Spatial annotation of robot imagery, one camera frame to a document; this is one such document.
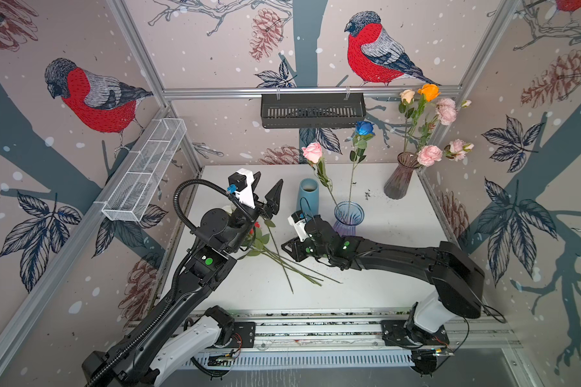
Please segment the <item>cream peach artificial rose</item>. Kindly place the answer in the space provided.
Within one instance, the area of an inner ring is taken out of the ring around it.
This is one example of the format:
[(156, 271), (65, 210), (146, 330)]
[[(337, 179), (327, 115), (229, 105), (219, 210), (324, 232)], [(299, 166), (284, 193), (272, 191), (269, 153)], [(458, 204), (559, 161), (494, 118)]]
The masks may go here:
[(407, 89), (400, 94), (399, 111), (405, 120), (403, 150), (407, 151), (408, 139), (412, 129), (416, 126), (416, 113), (418, 112), (418, 101), (415, 99), (416, 92)]

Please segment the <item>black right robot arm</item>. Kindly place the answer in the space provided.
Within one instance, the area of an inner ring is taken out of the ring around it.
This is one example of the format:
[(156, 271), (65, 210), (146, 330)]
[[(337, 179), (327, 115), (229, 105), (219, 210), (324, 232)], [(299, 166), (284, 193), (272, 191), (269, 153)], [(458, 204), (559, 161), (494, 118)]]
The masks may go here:
[(295, 224), (295, 229), (298, 236), (282, 250), (296, 262), (324, 258), (341, 270), (380, 270), (432, 285), (434, 292), (412, 308), (405, 324), (410, 335), (434, 334), (456, 316), (477, 319), (482, 314), (484, 271), (453, 243), (408, 248), (342, 236), (319, 215)]

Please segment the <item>blue artificial rose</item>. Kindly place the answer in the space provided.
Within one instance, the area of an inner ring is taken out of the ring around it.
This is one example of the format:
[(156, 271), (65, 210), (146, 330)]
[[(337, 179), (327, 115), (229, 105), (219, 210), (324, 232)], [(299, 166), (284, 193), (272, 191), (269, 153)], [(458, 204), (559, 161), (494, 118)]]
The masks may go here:
[(352, 200), (354, 174), (360, 163), (366, 159), (366, 149), (368, 142), (374, 137), (374, 124), (368, 121), (357, 122), (353, 135), (351, 137), (352, 149), (350, 152), (350, 161), (352, 169), (350, 174), (350, 188), (347, 201)]

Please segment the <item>blue purple glass vase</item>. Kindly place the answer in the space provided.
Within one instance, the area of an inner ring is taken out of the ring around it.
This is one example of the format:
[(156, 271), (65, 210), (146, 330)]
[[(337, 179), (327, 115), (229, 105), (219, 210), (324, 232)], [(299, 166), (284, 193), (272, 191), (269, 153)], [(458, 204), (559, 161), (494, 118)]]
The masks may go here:
[(340, 202), (334, 209), (336, 222), (333, 226), (335, 232), (341, 236), (355, 236), (357, 227), (364, 221), (365, 212), (355, 202)]

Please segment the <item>orange artificial rose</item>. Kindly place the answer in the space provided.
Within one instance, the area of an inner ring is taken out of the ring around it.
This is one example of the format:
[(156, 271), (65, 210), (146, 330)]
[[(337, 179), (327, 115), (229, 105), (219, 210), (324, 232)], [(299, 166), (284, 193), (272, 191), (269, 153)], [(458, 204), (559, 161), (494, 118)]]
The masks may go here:
[[(419, 127), (420, 118), (424, 114), (426, 107), (429, 105), (430, 102), (436, 99), (440, 95), (440, 93), (441, 92), (439, 90), (439, 87), (434, 84), (425, 84), (418, 90), (418, 95), (420, 96), (416, 110), (413, 113), (414, 127)], [(419, 127), (420, 137), (417, 142), (416, 147), (417, 150), (420, 150), (425, 145), (427, 145), (433, 121), (434, 119), (431, 119), (431, 121), (424, 119), (424, 124), (421, 127)]]

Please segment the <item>pink grey glass vase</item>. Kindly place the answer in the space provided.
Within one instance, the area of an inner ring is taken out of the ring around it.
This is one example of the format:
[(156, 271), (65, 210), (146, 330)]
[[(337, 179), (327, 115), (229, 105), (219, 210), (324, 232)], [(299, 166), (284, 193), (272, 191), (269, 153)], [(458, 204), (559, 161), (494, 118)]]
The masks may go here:
[(395, 171), (384, 186), (385, 195), (393, 200), (400, 200), (406, 196), (411, 178), (421, 166), (415, 153), (400, 153), (397, 161), (398, 165)]

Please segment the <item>pink artificial rose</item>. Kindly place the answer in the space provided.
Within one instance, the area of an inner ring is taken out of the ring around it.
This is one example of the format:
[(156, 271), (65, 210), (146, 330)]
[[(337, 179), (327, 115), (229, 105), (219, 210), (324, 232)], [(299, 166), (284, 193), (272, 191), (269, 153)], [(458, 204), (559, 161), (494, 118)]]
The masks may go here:
[(307, 147), (303, 147), (302, 153), (304, 159), (313, 169), (321, 185), (329, 192), (329, 195), (332, 198), (334, 205), (336, 206), (338, 201), (335, 199), (333, 194), (332, 180), (327, 175), (326, 160), (323, 155), (323, 148), (321, 147), (321, 144), (319, 142), (313, 142)]

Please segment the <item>pink peony spray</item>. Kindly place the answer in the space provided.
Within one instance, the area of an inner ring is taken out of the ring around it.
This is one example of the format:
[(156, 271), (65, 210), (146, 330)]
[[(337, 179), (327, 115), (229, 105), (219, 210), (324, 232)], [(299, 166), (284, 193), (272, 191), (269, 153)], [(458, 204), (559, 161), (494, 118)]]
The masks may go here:
[(434, 113), (429, 116), (429, 145), (440, 145), (453, 127), (458, 113), (471, 105), (470, 100), (460, 106), (453, 98), (439, 98), (434, 105)]
[(473, 148), (473, 143), (467, 143), (460, 139), (450, 141), (445, 148), (439, 148), (436, 145), (427, 145), (421, 148), (417, 153), (416, 160), (424, 167), (430, 167), (441, 161), (443, 158), (451, 161), (464, 161), (467, 154), (470, 153)]

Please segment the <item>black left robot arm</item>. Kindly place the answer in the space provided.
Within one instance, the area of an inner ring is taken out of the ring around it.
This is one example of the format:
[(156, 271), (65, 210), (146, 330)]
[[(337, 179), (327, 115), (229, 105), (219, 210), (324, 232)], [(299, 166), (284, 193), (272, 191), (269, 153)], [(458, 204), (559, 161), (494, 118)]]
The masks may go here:
[[(237, 262), (233, 255), (257, 220), (271, 219), (279, 212), (283, 182), (278, 181), (259, 201), (254, 190), (260, 177), (240, 169), (229, 177), (226, 188), (203, 179), (178, 185), (174, 210), (195, 236), (195, 243), (175, 269), (166, 296), (137, 327), (110, 350), (94, 351), (85, 359), (82, 370), (88, 386), (160, 386), (204, 349), (231, 343), (234, 319), (219, 306), (207, 309), (180, 335), (175, 332), (230, 274)], [(234, 204), (234, 211), (213, 208), (199, 225), (193, 224), (180, 205), (182, 192), (192, 185), (221, 194)]]

